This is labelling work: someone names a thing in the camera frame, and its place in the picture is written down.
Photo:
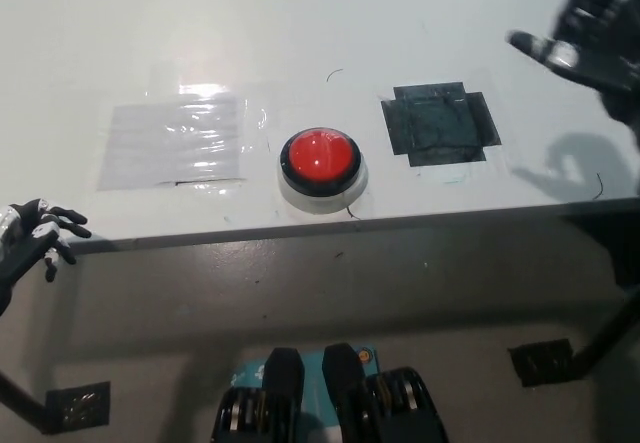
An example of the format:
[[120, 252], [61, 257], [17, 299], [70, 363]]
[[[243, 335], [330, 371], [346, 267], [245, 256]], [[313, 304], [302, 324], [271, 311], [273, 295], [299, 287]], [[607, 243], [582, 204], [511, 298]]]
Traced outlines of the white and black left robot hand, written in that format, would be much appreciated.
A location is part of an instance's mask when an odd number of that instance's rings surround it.
[[1, 299], [9, 299], [17, 282], [37, 263], [44, 262], [45, 280], [53, 282], [59, 261], [76, 263], [63, 231], [89, 239], [88, 219], [72, 209], [34, 199], [1, 208]]

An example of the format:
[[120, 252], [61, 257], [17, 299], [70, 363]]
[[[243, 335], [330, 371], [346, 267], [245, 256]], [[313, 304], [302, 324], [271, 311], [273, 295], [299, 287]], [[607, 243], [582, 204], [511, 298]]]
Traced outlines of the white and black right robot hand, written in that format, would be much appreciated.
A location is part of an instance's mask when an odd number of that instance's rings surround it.
[[506, 41], [561, 78], [603, 95], [639, 92], [639, 0], [566, 0], [550, 36], [512, 30]]

